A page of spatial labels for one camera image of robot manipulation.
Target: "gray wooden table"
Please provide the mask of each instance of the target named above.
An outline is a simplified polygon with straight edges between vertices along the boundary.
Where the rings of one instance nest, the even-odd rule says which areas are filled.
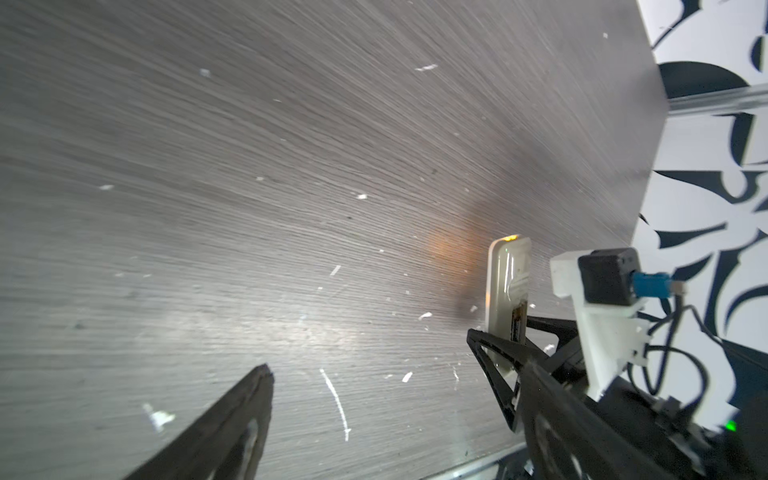
[[[119,478],[262,362],[261,478],[512,444],[487,246],[569,317],[548,258],[629,243],[667,110],[633,0],[10,1],[0,79],[3,478]]]

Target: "white speck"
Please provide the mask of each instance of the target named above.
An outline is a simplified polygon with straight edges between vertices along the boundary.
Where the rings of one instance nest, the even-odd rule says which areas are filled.
[[[432,65],[427,65],[426,67],[416,68],[416,71],[427,71],[427,70],[433,70],[437,68],[437,64],[433,63]]]
[[[157,410],[155,412],[152,409],[152,405],[149,403],[144,403],[141,408],[144,409],[144,411],[147,413],[147,416],[149,416],[149,421],[152,422],[154,431],[157,433],[163,431],[163,425],[173,422],[173,420],[176,418],[173,413],[164,412],[163,410]]]
[[[326,375],[326,371],[323,369],[320,369],[320,374],[323,375],[323,378],[326,380],[326,385],[328,385],[328,389],[333,394],[333,398],[336,399],[336,406],[339,407],[339,413],[341,414],[341,421],[344,424],[344,442],[349,441],[349,432],[352,430],[347,424],[346,424],[346,415],[344,415],[344,409],[341,406],[341,400],[339,400],[339,394],[336,393],[336,389],[333,388],[333,384],[331,383],[331,379],[328,378],[328,375]]]

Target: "cream-colored plastic object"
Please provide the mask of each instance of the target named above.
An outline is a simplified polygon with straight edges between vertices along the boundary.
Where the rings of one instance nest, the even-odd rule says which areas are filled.
[[[502,339],[525,342],[530,270],[530,238],[510,235],[491,243],[485,285],[485,328],[488,333]],[[494,352],[488,354],[504,377],[512,371],[507,360]]]

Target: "blue cable plug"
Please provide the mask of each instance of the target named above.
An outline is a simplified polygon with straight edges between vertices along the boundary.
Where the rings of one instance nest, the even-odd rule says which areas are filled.
[[[638,297],[649,296],[652,298],[669,298],[671,292],[672,277],[669,273],[642,273],[632,274],[632,287]]]

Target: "black and white wallpaper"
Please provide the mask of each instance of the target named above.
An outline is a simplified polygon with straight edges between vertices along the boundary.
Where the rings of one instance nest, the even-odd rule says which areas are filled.
[[[670,98],[768,83],[768,0],[638,4]],[[692,317],[674,343],[709,370],[696,420],[716,428],[768,390],[768,106],[667,120],[633,246],[644,270],[687,281],[687,302],[727,346]],[[646,311],[668,309],[656,302]],[[654,342],[665,336],[660,331]],[[671,359],[661,395],[693,399],[695,369]]]

